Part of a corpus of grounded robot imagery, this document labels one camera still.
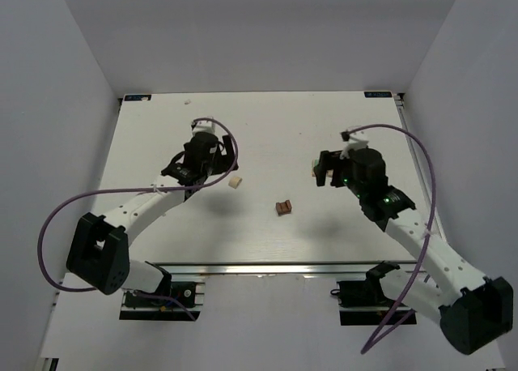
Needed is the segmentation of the beige arch block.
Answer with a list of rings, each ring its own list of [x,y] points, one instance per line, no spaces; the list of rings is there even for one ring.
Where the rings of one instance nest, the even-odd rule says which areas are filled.
[[[237,189],[240,184],[242,183],[243,179],[241,177],[238,177],[238,176],[234,176],[232,177],[229,182],[228,182],[228,185],[232,188],[232,189]]]

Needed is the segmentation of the brown notched block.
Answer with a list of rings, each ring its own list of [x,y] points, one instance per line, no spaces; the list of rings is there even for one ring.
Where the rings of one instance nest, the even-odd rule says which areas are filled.
[[[275,204],[275,210],[279,216],[292,213],[291,201],[277,202]]]

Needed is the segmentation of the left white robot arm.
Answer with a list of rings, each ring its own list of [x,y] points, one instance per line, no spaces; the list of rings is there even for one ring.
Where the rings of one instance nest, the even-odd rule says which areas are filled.
[[[130,258],[134,240],[160,216],[185,203],[211,176],[238,168],[235,140],[199,131],[160,172],[151,187],[102,215],[87,213],[76,227],[66,260],[68,271],[105,295],[119,289],[169,296],[171,275],[150,262]]]

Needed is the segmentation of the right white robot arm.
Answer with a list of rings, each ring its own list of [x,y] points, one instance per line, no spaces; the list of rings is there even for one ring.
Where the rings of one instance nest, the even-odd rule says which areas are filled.
[[[389,184],[378,151],[351,149],[346,156],[322,151],[313,172],[318,186],[348,188],[371,222],[423,259],[421,267],[432,281],[415,281],[402,302],[436,323],[458,352],[470,355],[512,329],[512,286],[502,277],[489,278],[427,231],[414,202]]]

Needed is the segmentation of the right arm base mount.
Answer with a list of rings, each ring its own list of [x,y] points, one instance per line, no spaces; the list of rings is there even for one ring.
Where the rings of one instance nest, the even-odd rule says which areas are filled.
[[[338,303],[341,326],[378,326],[393,304],[392,299],[377,296],[367,283],[367,272],[378,262],[347,264],[335,276],[329,295]]]

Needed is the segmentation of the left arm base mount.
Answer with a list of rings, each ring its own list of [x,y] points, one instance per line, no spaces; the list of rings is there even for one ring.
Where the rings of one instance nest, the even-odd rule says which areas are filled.
[[[140,322],[195,322],[201,315],[205,280],[199,275],[173,275],[159,298],[124,291],[119,319]]]

